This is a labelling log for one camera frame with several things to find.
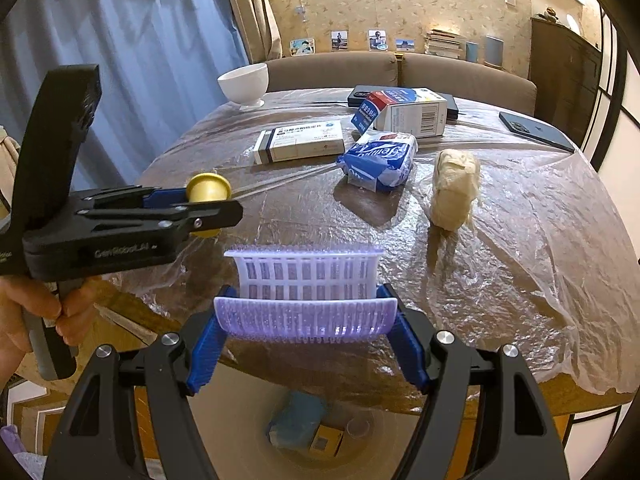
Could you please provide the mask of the yellow plastic cup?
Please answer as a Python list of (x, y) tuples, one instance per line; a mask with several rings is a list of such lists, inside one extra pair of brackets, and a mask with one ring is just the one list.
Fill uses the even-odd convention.
[(230, 182), (216, 172), (201, 172), (186, 184), (186, 199), (190, 204), (223, 202), (232, 195)]

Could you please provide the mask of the white medicine box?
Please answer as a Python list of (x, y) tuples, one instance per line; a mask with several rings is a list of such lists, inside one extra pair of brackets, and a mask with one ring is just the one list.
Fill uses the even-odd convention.
[(345, 151), (339, 122), (304, 122), (262, 130), (253, 148), (254, 163), (268, 165)]

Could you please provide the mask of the brown cardboard box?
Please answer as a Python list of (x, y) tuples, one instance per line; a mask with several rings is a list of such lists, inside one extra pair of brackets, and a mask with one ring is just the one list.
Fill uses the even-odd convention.
[(309, 445), (309, 453), (322, 458), (337, 456), (344, 434), (343, 429), (319, 425)]

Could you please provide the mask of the light blue paper bag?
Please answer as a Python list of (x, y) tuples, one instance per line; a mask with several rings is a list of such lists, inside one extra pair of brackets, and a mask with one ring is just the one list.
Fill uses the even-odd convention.
[(268, 440), (275, 448), (306, 450), (325, 414), (325, 400), (309, 393), (290, 391), (284, 407), (268, 425)]

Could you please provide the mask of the blue tissue pack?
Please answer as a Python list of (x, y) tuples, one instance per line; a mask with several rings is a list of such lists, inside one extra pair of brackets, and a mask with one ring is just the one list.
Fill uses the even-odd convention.
[(347, 182), (365, 190), (390, 193), (408, 180), (418, 142), (410, 133), (365, 133), (337, 159)]

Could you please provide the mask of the blue red naproxen box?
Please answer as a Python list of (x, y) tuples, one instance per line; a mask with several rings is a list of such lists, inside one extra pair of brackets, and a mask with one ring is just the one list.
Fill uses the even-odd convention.
[(447, 119), (447, 102), (384, 103), (371, 93), (352, 116), (352, 124), (361, 134), (376, 131), (410, 133), (417, 139), (442, 136)]

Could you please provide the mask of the white paper towel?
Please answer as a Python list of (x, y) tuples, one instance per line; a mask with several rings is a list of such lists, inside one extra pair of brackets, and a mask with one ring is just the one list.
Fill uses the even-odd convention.
[(480, 162), (467, 151), (447, 148), (437, 157), (433, 176), (430, 219), (454, 232), (468, 221), (480, 190)]

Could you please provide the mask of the white ceramic footed bowl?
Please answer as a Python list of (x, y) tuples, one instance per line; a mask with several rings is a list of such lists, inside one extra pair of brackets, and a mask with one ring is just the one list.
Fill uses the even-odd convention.
[(242, 112), (257, 110), (264, 105), (262, 98), (268, 90), (268, 66), (257, 63), (239, 67), (220, 75), (217, 82), (226, 98), (238, 104)]

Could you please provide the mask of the blue curtain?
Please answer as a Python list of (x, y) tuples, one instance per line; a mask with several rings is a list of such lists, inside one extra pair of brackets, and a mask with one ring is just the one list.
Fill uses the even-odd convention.
[(229, 0), (17, 0), (1, 24), (1, 122), (24, 134), (49, 70), (96, 64), (102, 98), (76, 188), (130, 184), (224, 102), (246, 63)]

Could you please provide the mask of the photo card far left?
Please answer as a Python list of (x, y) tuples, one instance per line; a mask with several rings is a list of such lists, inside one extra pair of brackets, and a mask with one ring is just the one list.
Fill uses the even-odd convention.
[(298, 38), (290, 41), (290, 55), (301, 56), (314, 54), (314, 38)]

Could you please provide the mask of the photo card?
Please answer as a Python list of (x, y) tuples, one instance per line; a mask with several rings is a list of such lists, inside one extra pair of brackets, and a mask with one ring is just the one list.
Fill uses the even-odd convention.
[(395, 50), (397, 52), (414, 52), (416, 50), (416, 42), (413, 39), (396, 38)]
[(370, 29), (368, 31), (369, 49), (371, 51), (387, 51), (388, 43), (386, 31), (382, 29)]
[(343, 51), (348, 49), (348, 31), (332, 30), (331, 32), (331, 50)]
[(290, 55), (301, 56), (314, 54), (314, 38), (298, 38), (290, 41)]

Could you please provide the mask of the dark blue smartphone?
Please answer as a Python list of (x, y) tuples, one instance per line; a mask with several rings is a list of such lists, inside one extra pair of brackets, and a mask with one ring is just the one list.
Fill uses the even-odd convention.
[(574, 153), (574, 144), (559, 129), (535, 118), (500, 112), (499, 118), (510, 133), (540, 144), (552, 146), (567, 153)]

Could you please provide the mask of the stack of books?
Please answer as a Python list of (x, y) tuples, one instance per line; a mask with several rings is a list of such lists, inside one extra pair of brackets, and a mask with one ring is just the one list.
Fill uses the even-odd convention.
[(425, 36), (425, 53), (460, 60), (464, 57), (465, 41), (454, 32), (432, 28)]

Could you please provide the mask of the brown sofa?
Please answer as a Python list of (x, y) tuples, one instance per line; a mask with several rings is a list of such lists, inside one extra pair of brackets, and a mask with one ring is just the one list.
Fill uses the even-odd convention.
[(537, 87), (525, 78), (484, 65), (438, 56), (390, 52), (318, 53), (267, 63), (271, 92), (362, 86), (429, 88), (456, 98), (532, 116)]

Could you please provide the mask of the teal cylinder container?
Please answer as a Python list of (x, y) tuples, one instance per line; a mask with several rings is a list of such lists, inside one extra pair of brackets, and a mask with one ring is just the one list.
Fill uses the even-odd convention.
[(468, 41), (465, 44), (465, 61), (471, 63), (478, 62), (478, 44), (473, 41)]

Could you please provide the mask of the grey cylinder speaker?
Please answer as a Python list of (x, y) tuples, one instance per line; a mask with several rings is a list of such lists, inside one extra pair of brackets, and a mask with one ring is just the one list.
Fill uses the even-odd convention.
[(485, 37), (485, 63), (492, 67), (503, 68), (503, 40), (494, 36)]

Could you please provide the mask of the dark wooden cabinet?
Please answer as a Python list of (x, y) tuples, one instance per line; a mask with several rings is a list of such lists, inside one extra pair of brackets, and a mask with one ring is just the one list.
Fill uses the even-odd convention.
[(535, 117), (585, 140), (600, 81), (602, 54), (570, 29), (532, 18), (528, 78), (536, 84)]

